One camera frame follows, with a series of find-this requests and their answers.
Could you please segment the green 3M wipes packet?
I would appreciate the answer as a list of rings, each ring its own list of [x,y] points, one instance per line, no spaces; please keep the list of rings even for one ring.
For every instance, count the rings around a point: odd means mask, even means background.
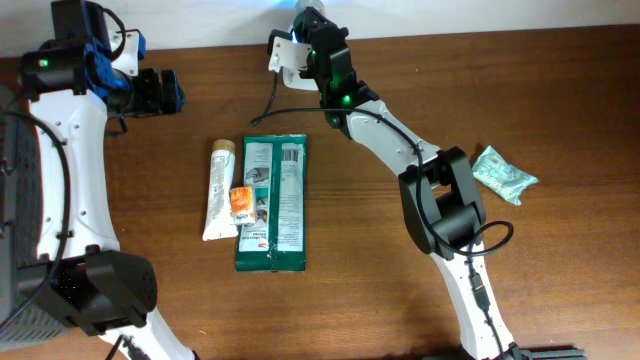
[[[306,270],[305,135],[244,138],[243,182],[254,190],[256,220],[240,229],[238,272]]]

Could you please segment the small orange packet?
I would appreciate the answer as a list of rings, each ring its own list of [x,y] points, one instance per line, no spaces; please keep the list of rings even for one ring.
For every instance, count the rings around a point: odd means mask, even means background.
[[[251,225],[256,221],[256,200],[252,186],[230,190],[231,215],[236,225]]]

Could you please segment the white cream tube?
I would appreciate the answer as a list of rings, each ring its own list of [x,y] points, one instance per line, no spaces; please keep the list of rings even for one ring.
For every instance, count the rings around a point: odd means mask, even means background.
[[[233,238],[238,235],[230,203],[235,150],[235,143],[231,140],[219,139],[213,143],[203,241]]]

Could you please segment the light green tissue packet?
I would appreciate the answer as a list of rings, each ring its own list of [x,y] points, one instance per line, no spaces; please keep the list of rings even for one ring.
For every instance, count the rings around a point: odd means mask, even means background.
[[[472,166],[473,176],[508,203],[521,205],[523,191],[539,180],[509,164],[492,146],[487,146]]]

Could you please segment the green lid small jar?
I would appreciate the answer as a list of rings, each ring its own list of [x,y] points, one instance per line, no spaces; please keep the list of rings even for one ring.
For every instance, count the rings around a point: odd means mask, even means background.
[[[321,0],[297,0],[294,5],[294,17],[303,14],[307,8],[315,9],[322,16],[326,15],[326,9]]]

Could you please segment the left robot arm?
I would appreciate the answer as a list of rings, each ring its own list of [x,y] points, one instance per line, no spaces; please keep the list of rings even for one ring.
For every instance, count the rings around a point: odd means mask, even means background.
[[[78,328],[130,359],[191,359],[157,306],[151,262],[123,253],[104,166],[111,118],[179,112],[171,70],[140,69],[138,30],[110,32],[111,10],[51,5],[54,38],[21,58],[25,111],[1,114],[1,347]]]

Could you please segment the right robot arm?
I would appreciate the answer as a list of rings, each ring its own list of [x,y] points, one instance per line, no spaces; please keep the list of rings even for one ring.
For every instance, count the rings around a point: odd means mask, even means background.
[[[442,150],[395,118],[356,75],[348,30],[330,21],[319,1],[295,5],[292,36],[307,51],[295,69],[314,82],[329,125],[370,150],[399,182],[405,226],[440,270],[471,359],[521,359],[523,353],[495,303],[483,235],[491,228],[469,160],[458,147]]]

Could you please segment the black right arm base rail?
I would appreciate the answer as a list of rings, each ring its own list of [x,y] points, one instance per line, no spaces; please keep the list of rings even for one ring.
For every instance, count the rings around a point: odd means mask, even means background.
[[[587,355],[583,349],[571,346],[558,348],[528,348],[523,349],[514,345],[506,352],[492,360],[586,360]],[[473,360],[473,357],[465,350],[460,349],[453,353],[442,353],[423,357],[423,360]]]

